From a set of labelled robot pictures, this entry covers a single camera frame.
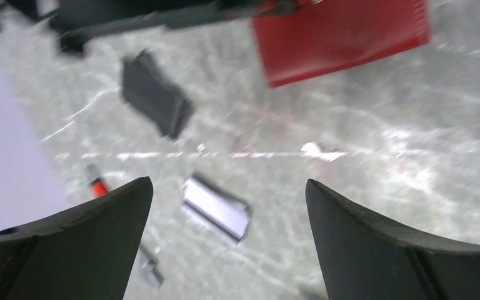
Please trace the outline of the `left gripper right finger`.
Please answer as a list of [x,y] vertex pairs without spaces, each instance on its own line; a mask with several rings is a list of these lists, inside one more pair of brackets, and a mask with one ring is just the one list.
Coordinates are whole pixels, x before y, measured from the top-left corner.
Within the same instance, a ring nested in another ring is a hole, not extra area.
[[480,245],[414,229],[313,179],[305,197],[329,299],[480,299]]

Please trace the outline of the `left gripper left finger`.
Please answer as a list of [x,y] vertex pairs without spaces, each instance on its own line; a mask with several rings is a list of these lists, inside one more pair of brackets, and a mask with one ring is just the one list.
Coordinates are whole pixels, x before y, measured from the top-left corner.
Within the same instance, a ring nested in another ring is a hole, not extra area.
[[153,200],[149,177],[0,231],[0,299],[122,299]]

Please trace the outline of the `silver credit card stack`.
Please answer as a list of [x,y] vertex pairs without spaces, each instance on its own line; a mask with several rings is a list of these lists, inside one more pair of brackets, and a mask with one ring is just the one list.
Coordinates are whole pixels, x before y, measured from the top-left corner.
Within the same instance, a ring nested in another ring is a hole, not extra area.
[[246,201],[198,173],[189,176],[184,183],[182,210],[193,221],[235,245],[246,237],[253,215]]

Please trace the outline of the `red leather card holder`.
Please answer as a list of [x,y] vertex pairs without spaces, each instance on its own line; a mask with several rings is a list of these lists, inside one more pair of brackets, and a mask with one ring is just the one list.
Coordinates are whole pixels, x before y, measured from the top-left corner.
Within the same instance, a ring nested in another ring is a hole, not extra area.
[[267,83],[276,88],[353,68],[431,40],[426,1],[300,1],[252,20]]

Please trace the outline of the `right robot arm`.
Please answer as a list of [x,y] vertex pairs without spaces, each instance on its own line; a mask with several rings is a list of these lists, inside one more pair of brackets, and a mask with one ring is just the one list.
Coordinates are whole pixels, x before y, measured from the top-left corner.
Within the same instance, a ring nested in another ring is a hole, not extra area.
[[83,56],[85,44],[94,38],[156,26],[179,29],[290,15],[299,1],[58,1],[56,8],[46,13],[39,10],[37,1],[0,1],[0,13],[6,7],[34,24],[47,21],[58,35],[60,52]]

